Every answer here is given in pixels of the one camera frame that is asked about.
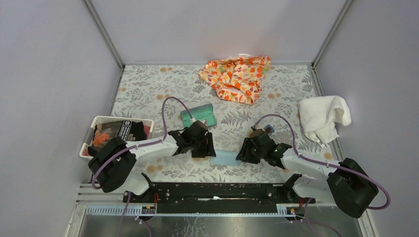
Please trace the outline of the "light blue cleaning cloth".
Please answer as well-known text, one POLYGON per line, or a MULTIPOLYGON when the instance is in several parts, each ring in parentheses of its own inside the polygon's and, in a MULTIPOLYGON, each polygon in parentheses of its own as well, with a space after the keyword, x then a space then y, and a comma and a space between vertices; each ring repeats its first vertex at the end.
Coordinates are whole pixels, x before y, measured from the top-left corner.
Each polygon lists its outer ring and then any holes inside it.
POLYGON ((226 165, 226 166, 240 166, 241 161, 237 160, 239 152, 226 151, 226 150, 215 150, 215 157, 211 157, 209 162, 213 165, 226 165))

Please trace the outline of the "dark blue glasses case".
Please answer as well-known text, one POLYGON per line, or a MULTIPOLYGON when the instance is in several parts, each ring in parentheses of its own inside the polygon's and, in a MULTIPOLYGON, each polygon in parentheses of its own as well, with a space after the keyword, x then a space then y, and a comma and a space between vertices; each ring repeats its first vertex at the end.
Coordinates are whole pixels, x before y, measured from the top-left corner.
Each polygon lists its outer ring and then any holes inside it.
MULTIPOLYGON (((191 108, 189 109, 189 112, 191 113, 193 118, 201 121, 207 127, 212 127, 212 126, 217 125, 216 117, 213 112, 213 104, 211 103, 191 108)), ((193 122, 188 112, 186 110, 181 111, 180 115, 182 118, 183 125, 185 127, 190 127, 193 122)))

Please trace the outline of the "blue frame sunglasses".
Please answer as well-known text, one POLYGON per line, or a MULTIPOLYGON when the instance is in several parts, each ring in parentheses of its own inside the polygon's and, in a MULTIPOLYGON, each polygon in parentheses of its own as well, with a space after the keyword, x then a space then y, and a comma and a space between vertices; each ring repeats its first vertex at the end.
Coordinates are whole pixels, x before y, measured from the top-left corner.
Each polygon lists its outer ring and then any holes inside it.
POLYGON ((274 133, 275 132, 275 130, 274 130, 274 128, 271 126, 271 125, 266 125, 265 127, 264 127, 264 129, 263 129, 266 133, 268 133, 268 134, 272 134, 272 133, 274 133))

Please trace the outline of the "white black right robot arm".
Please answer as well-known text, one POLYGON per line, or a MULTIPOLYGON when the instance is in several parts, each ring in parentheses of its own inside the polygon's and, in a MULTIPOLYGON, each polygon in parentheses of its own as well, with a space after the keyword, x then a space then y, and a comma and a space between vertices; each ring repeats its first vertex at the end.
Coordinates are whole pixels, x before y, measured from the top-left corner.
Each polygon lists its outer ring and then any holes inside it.
POLYGON ((378 194, 377 185, 366 179, 366 173, 353 159, 330 163, 307 161, 291 145, 276 143, 262 129, 244 139, 236 159, 254 164, 264 160, 271 166, 296 172, 285 182, 288 187, 283 190, 284 199, 290 203, 313 198, 359 218, 378 194))

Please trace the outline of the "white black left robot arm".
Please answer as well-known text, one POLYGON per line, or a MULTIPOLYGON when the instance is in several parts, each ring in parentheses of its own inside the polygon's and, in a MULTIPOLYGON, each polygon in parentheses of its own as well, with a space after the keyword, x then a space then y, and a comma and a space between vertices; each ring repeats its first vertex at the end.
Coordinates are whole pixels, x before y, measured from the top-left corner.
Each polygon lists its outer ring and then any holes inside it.
POLYGON ((156 139, 128 142, 113 138, 88 163, 93 174, 92 188, 104 193, 121 189, 147 203, 153 198, 151 182, 145 175, 134 172, 134 166, 186 153, 191 153, 193 158, 216 156, 212 133, 201 121, 156 139))

